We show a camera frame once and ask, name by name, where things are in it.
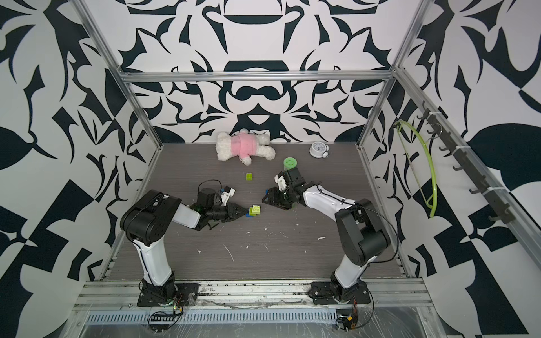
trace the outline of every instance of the stuffed toy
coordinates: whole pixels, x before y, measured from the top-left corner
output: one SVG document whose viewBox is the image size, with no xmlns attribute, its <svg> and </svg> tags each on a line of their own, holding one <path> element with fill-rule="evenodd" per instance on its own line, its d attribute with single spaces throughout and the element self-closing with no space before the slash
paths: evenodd
<svg viewBox="0 0 541 338">
<path fill-rule="evenodd" d="M 271 137 L 267 134 L 249 134 L 247 129 L 241 129 L 236 136 L 229 136 L 226 132 L 218 134 L 216 140 L 216 152 L 218 160 L 227 161 L 231 157 L 238 156 L 245 165 L 252 163 L 250 156 L 264 157 L 273 160 L 276 153 L 270 144 Z"/>
</svg>

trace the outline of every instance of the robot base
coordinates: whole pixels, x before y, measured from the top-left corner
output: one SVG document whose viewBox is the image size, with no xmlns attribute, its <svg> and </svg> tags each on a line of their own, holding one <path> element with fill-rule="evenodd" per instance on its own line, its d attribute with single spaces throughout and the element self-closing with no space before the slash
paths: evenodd
<svg viewBox="0 0 541 338">
<path fill-rule="evenodd" d="M 172 306 L 173 298 L 180 296 L 179 306 L 185 306 L 190 300 L 196 300 L 199 292 L 198 283 L 175 283 L 175 277 L 172 274 L 168 281 L 160 286 L 153 286 L 143 280 L 143 287 L 139 299 L 138 307 L 157 307 Z"/>
<path fill-rule="evenodd" d="M 344 289 L 340 286 L 333 273 L 330 282 L 312 282 L 311 285 L 308 296 L 313 299 L 316 305 L 353 304 L 354 298 L 357 304 L 370 304 L 368 288 L 366 283 L 362 281 Z"/>
</svg>

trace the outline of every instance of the gray floor surface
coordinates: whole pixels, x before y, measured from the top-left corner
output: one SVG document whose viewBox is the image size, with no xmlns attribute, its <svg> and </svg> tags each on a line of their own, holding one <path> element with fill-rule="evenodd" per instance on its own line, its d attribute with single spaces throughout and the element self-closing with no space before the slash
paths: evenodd
<svg viewBox="0 0 541 338">
<path fill-rule="evenodd" d="M 274 176 L 291 156 L 307 181 L 321 182 L 327 190 L 345 198 L 373 201 L 373 195 L 353 143 L 331 144 L 328 158 L 314 158 L 309 144 L 273 144 L 276 158 L 253 157 L 243 165 L 237 157 L 227 162 L 216 158 L 214 144 L 166 144 L 147 189 L 156 189 L 192 204 L 197 186 L 216 178 L 236 189 L 231 202 L 249 207 L 261 205 L 261 215 L 242 217 L 201 231 L 172 223 L 165 235 L 169 265 L 177 279 L 321 279 L 328 278 L 344 255 L 336 223 L 324 214 L 303 206 L 281 210 L 261 203 L 265 190 L 276 185 Z M 246 181 L 246 173 L 253 180 Z M 219 188 L 216 182 L 203 187 Z M 388 248 L 380 260 L 390 258 Z M 365 277 L 400 277 L 393 260 L 373 264 Z M 138 280 L 142 268 L 136 250 L 124 241 L 109 280 Z"/>
</svg>

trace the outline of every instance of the green cup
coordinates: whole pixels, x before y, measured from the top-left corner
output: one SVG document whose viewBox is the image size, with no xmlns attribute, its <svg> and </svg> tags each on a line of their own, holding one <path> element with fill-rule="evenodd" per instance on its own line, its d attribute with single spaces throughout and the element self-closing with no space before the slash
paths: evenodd
<svg viewBox="0 0 541 338">
<path fill-rule="evenodd" d="M 297 166 L 297 160 L 292 157 L 286 157 L 286 159 L 283 161 L 283 170 L 289 170 L 293 169 Z"/>
</svg>

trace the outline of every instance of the black and white patterned wall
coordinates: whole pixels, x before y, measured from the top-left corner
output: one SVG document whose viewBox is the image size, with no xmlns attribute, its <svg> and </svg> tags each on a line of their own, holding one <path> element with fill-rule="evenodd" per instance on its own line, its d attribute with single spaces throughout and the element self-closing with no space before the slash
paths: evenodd
<svg viewBox="0 0 541 338">
<path fill-rule="evenodd" d="M 389 69 L 419 0 L 87 1 L 126 71 Z"/>
<path fill-rule="evenodd" d="M 490 170 L 539 224 L 541 160 L 541 24 L 534 1 L 437 0 L 415 40 L 406 71 L 462 134 Z M 425 140 L 431 130 L 396 84 L 364 145 L 372 174 L 401 245 L 425 280 L 450 336 L 541 335 L 541 271 L 495 216 L 443 143 L 429 142 L 438 207 L 429 218 L 398 134 L 397 119 Z M 403 139 L 426 197 L 430 171 L 423 149 Z"/>
<path fill-rule="evenodd" d="M 164 142 L 246 128 L 273 142 L 357 141 L 382 80 L 134 83 Z"/>
<path fill-rule="evenodd" d="M 68 317 L 155 151 L 67 0 L 0 3 L 0 331 Z"/>
<path fill-rule="evenodd" d="M 131 72 L 389 69 L 419 0 L 87 1 Z M 381 81 L 138 83 L 164 142 L 356 141 Z"/>
</svg>

